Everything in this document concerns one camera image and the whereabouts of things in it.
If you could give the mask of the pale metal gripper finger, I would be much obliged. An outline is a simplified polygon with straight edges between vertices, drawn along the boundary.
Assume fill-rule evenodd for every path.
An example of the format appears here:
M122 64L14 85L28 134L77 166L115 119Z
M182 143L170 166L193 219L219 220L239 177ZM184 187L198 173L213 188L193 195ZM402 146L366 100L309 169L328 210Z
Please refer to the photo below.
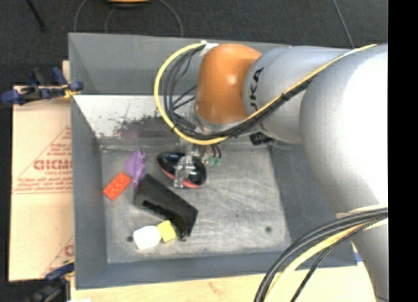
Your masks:
M184 187L184 174L185 173L185 162L180 160L175 167L174 182L175 188Z
M192 156L184 157L184 178L195 178L197 175L197 168L193 162Z

